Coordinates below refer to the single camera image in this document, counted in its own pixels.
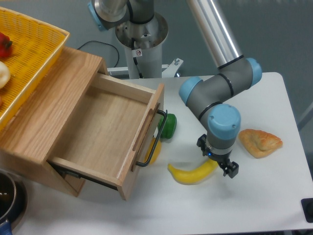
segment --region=wooden cabinet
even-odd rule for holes
[[[164,85],[155,91],[105,74],[101,57],[64,48],[0,133],[0,168],[74,196],[88,179],[129,198]]]

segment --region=toy banana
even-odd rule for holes
[[[201,166],[193,170],[180,170],[173,167],[171,164],[167,165],[168,170],[173,178],[185,185],[190,185],[203,180],[206,176],[211,174],[218,166],[218,163],[212,159],[208,159]]]

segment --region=black metal handle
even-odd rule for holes
[[[157,110],[156,112],[157,114],[161,114],[162,116],[164,116],[164,119],[162,121],[162,124],[160,126],[160,129],[156,135],[156,139],[155,139],[155,142],[153,143],[153,146],[152,146],[152,149],[150,151],[150,154],[149,154],[149,157],[148,159],[144,162],[144,163],[141,163],[141,162],[136,162],[136,165],[137,166],[141,166],[141,167],[146,167],[147,165],[149,165],[150,161],[151,161],[151,158],[152,158],[152,155],[154,154],[155,152],[155,149],[156,149],[156,146],[157,146],[157,142],[158,140],[160,139],[160,136],[162,134],[162,131],[163,131],[163,127],[165,125],[165,122],[166,122],[166,118],[167,118],[167,110],[166,111],[162,111],[160,109]]]

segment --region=red bell pepper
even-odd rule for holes
[[[12,41],[0,32],[0,57],[9,57],[12,54]]]

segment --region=yellow basket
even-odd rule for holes
[[[21,13],[0,7],[0,32],[13,42],[13,53],[0,58],[11,72],[0,89],[0,130],[17,113],[61,54],[69,33]]]

